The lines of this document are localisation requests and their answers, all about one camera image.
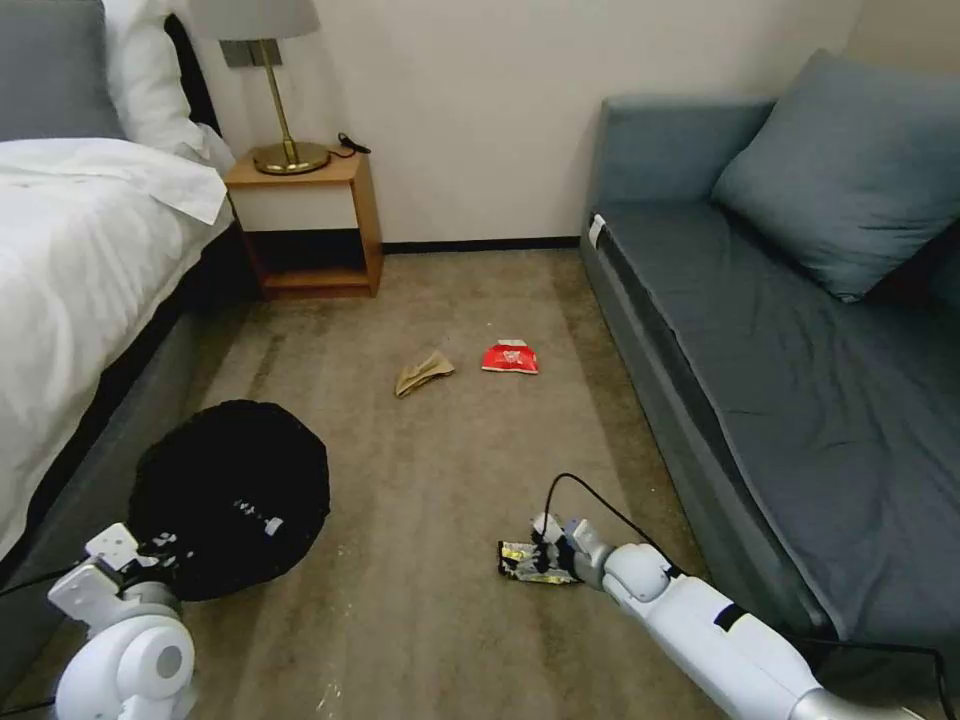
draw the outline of lamp stand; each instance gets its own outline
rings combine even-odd
[[[260,54],[263,56],[263,67],[267,71],[267,80],[270,81],[270,92],[273,94],[273,104],[277,108],[277,117],[280,120],[280,130],[283,132],[283,142],[256,150],[253,156],[254,167],[267,175],[301,175],[319,170],[330,162],[330,151],[317,143],[298,143],[290,136],[290,127],[287,125],[287,116],[283,111],[283,102],[280,99],[280,89],[277,87],[277,77],[273,72],[273,63],[267,52],[266,43],[260,40]]]

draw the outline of nightstand shelf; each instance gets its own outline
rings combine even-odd
[[[292,176],[264,175],[247,155],[226,183],[266,299],[376,296],[383,252],[366,155]]]

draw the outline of black trash bag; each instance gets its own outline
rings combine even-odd
[[[181,600],[223,597],[291,570],[330,512],[327,449],[278,405],[193,416],[137,464],[127,527],[160,558],[141,579]]]

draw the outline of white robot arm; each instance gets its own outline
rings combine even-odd
[[[534,527],[559,528],[544,516]],[[563,533],[581,580],[607,592],[734,720],[917,720],[909,710],[869,709],[826,691],[782,636],[695,577],[675,572],[651,545],[612,548],[581,520]]]
[[[59,720],[182,720],[193,707],[193,640],[176,598],[161,583],[122,590],[118,582],[132,563],[158,562],[137,548],[126,527],[111,526],[87,543],[91,557],[47,594],[90,628],[60,678]]]

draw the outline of red snack bag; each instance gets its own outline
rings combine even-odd
[[[537,354],[523,340],[500,340],[483,354],[483,370],[537,375]]]

